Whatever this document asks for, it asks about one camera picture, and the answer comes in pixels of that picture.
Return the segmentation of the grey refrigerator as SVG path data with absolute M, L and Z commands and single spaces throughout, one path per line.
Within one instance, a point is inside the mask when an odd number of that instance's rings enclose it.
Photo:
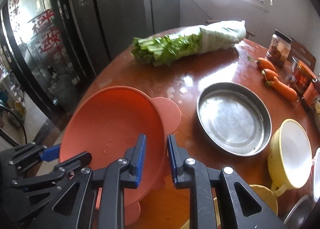
M 59 0 L 81 67 L 99 75 L 135 37 L 152 31 L 149 0 Z

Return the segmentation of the glass door red letters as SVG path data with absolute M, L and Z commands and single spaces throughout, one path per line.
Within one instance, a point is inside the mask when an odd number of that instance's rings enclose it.
M 60 0 L 5 0 L 1 24 L 1 46 L 24 92 L 52 121 L 71 115 L 86 75 Z

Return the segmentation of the red chili sauce jar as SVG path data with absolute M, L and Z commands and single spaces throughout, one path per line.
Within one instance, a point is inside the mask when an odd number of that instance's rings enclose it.
M 314 78 L 315 74 L 302 60 L 292 58 L 291 87 L 299 96 L 304 94 Z

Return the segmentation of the far carrot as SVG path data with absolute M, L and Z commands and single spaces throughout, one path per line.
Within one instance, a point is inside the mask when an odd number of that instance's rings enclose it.
M 267 70 L 272 70 L 274 72 L 276 71 L 276 69 L 274 68 L 274 65 L 272 65 L 267 59 L 257 58 L 255 60 L 251 56 L 248 56 L 247 58 L 250 62 L 255 63 L 257 67 L 260 68 L 261 70 L 267 69 Z

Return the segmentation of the middle carrot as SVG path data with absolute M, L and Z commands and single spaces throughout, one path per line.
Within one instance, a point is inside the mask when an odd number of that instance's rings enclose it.
M 273 70 L 270 70 L 270 69 L 263 69 L 261 71 L 261 74 L 263 75 L 263 77 L 265 78 L 266 81 L 272 81 L 274 77 L 278 78 L 278 74 L 273 71 Z

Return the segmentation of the wrapped celery bundle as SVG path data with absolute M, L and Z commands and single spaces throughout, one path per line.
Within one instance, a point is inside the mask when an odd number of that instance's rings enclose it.
M 220 21 L 176 34 L 134 38 L 131 54 L 144 65 L 170 66 L 187 56 L 229 49 L 245 36 L 245 21 Z

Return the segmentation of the brown sauce bottle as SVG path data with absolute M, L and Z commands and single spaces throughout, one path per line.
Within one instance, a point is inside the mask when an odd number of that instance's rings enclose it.
M 319 100 L 319 78 L 314 77 L 302 96 L 304 110 L 311 111 Z

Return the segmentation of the near carrot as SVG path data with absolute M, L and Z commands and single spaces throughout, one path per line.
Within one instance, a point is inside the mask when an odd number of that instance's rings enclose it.
M 277 91 L 280 95 L 282 95 L 289 102 L 295 102 L 298 100 L 297 92 L 291 87 L 285 85 L 277 77 L 273 77 L 272 80 L 267 80 L 267 86 L 272 87 L 275 91 Z

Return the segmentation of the wooden chair back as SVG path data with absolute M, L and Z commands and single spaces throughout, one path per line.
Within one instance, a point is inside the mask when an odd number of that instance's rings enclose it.
M 316 58 L 295 39 L 292 39 L 291 50 L 289 52 L 287 61 L 292 63 L 293 57 L 303 61 L 312 71 L 314 71 L 316 65 Z

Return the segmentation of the round steel plate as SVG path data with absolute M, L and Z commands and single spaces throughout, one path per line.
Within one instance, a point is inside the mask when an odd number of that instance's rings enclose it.
M 241 157 L 260 154 L 272 135 L 272 120 L 263 101 L 250 89 L 215 83 L 198 96 L 196 113 L 208 140 Z

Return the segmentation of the orange plastic bear bowl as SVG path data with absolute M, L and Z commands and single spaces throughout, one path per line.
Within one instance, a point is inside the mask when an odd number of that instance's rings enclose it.
M 109 87 L 93 94 L 71 118 L 60 147 L 60 162 L 87 151 L 93 170 L 107 167 L 146 135 L 142 181 L 138 189 L 125 190 L 125 224 L 140 216 L 140 200 L 165 186 L 170 173 L 167 137 L 180 125 L 181 112 L 168 98 L 150 98 L 128 86 Z

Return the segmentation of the yellow bowl white inside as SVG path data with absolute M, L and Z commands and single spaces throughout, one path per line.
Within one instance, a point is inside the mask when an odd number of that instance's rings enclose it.
M 270 140 L 267 167 L 271 191 L 279 197 L 287 190 L 303 187 L 311 172 L 312 151 L 306 131 L 293 119 L 286 119 Z

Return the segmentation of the large steel bowl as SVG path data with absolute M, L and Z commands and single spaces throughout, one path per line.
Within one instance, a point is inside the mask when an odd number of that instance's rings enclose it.
M 314 205 L 312 196 L 303 196 L 284 219 L 284 225 L 287 228 L 300 228 L 310 215 Z

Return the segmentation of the white dish with food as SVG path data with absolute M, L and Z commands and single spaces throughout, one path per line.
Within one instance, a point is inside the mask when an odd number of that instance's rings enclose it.
M 317 125 L 318 130 L 320 131 L 320 102 L 318 101 L 314 106 L 314 119 Z

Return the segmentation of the clear jar black lid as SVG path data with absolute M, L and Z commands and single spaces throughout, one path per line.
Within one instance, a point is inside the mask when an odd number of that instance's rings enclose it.
M 267 58 L 275 65 L 283 67 L 289 56 L 291 44 L 291 38 L 275 29 L 266 53 Z

